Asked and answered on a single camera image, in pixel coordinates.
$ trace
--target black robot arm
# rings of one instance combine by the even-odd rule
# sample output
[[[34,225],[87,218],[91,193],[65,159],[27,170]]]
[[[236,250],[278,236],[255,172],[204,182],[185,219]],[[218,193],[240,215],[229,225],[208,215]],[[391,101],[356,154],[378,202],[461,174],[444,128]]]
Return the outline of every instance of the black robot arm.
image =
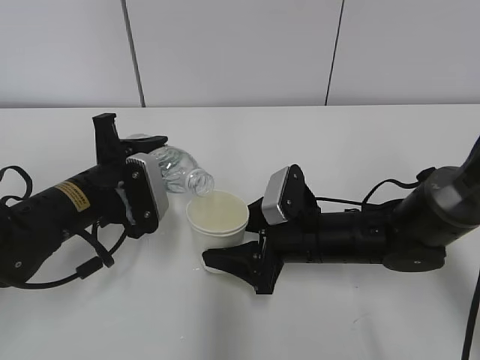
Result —
[[[165,136],[119,139],[116,114],[93,118],[97,165],[34,196],[32,180],[18,166],[27,184],[26,194],[0,199],[0,287],[44,289],[76,278],[86,278],[103,266],[113,265],[112,255],[125,237],[138,239],[153,233],[168,208],[156,163],[149,153],[167,142]],[[8,206],[9,200],[19,201]],[[107,250],[97,239],[99,226],[121,224],[124,233]],[[85,228],[92,226],[91,233]],[[51,283],[27,283],[44,261],[72,236],[82,236],[97,253],[76,268],[76,273]]]
[[[460,167],[430,168],[405,199],[360,209],[322,213],[297,165],[276,172],[265,196],[249,205],[247,231],[259,241],[203,253],[209,267],[247,281],[257,294],[272,294],[284,263],[383,264],[399,272],[444,265],[445,246],[480,224],[480,138]]]

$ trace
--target wire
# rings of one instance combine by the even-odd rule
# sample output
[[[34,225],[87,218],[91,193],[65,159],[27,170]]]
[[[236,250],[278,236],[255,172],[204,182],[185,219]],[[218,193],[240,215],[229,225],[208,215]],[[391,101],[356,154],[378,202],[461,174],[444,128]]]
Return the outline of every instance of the wire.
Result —
[[[123,233],[120,235],[120,238],[117,240],[115,245],[109,250],[109,254],[113,255],[123,244],[125,239],[127,238],[127,230],[123,230]]]
[[[377,191],[377,189],[380,186],[382,186],[383,184],[386,184],[386,183],[391,183],[391,184],[397,185],[399,188],[402,188],[402,189],[414,189],[414,188],[416,188],[417,186],[420,185],[420,181],[413,182],[413,183],[410,183],[410,184],[406,184],[404,182],[395,180],[394,178],[388,178],[388,179],[383,180],[382,182],[378,183],[377,185],[375,185],[373,187],[372,190],[370,190],[370,192],[367,194],[367,196],[361,202],[361,206],[366,206],[368,204],[368,200],[372,197],[372,195],[374,195],[375,191]]]
[[[361,202],[358,201],[352,201],[352,200],[344,200],[344,199],[334,199],[331,197],[316,197],[316,201],[326,201],[327,203],[339,203],[339,204],[349,204],[349,205],[355,205],[355,206],[362,206]]]
[[[40,290],[40,289],[52,289],[53,287],[60,287],[61,285],[65,285],[70,283],[71,281],[79,278],[77,273],[72,274],[70,276],[64,277],[61,280],[51,281],[49,283],[20,283],[15,280],[5,280],[0,278],[0,281],[4,284],[10,285],[11,287],[16,287],[18,289],[24,290]]]
[[[462,359],[468,360],[470,357],[470,349],[472,347],[473,331],[475,330],[475,322],[477,319],[477,313],[479,312],[480,305],[480,272],[478,273],[477,284],[475,286],[475,292],[472,297],[472,304],[470,305],[470,312],[468,314],[468,320],[466,321],[465,340],[463,341]]]
[[[92,227],[92,234],[96,234],[96,230],[98,230],[98,226]],[[108,251],[110,255],[113,255],[123,244],[125,239],[127,238],[127,230],[124,230],[123,233],[120,235],[120,238],[117,242],[112,246],[112,248]],[[18,289],[24,290],[42,290],[42,289],[52,289],[53,287],[60,287],[61,285],[65,285],[70,283],[73,280],[76,280],[80,277],[78,273],[72,274],[70,276],[64,277],[63,279],[51,281],[48,283],[21,283],[11,279],[4,279],[0,277],[0,282],[10,285],[11,287],[16,287]]]

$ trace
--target table surface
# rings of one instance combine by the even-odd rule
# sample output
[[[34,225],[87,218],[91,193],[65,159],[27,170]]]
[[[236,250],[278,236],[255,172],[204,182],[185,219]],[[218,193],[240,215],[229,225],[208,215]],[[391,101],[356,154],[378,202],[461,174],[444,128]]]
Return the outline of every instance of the table surface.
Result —
[[[295,163],[317,196],[361,200],[383,179],[412,182],[424,168],[461,164],[480,134],[476,105],[2,109],[0,166],[24,167],[35,192],[93,166],[91,117],[103,112],[117,113],[121,137],[169,136],[217,188],[247,203]],[[24,184],[8,175],[0,189],[20,194]],[[374,199],[406,194],[387,185]],[[188,196],[169,200],[158,231],[128,239],[111,269],[58,289],[0,289],[0,359],[460,358],[480,231],[451,245],[438,271],[288,264],[274,295],[254,295],[241,280],[200,268]],[[108,226],[100,239],[111,246],[120,232]],[[72,238],[32,281],[62,278],[91,256]]]

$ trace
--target paper cup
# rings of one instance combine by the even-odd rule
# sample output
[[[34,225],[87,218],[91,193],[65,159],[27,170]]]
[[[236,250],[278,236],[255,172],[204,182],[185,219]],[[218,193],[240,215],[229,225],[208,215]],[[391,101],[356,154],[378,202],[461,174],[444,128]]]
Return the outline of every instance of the paper cup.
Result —
[[[212,194],[195,197],[188,203],[187,219],[202,266],[209,272],[223,274],[224,271],[206,266],[202,253],[242,243],[248,222],[247,205],[231,193],[214,190]]]

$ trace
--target clear plastic bottle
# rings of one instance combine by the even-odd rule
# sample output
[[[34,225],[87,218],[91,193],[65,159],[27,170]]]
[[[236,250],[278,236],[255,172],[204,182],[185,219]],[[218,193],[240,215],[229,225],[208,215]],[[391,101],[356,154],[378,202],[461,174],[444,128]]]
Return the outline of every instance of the clear plastic bottle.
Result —
[[[198,166],[195,159],[185,150],[164,146],[150,153],[158,161],[158,166],[170,193],[181,194],[190,191],[199,197],[210,194],[215,181],[213,176]]]

